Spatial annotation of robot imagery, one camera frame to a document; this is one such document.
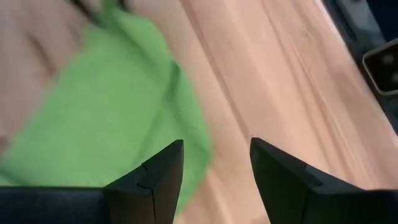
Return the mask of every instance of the microfiber towel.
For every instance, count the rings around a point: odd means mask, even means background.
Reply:
[[[162,34],[112,2],[2,155],[0,184],[103,187],[183,139],[179,211],[210,161],[201,111]]]

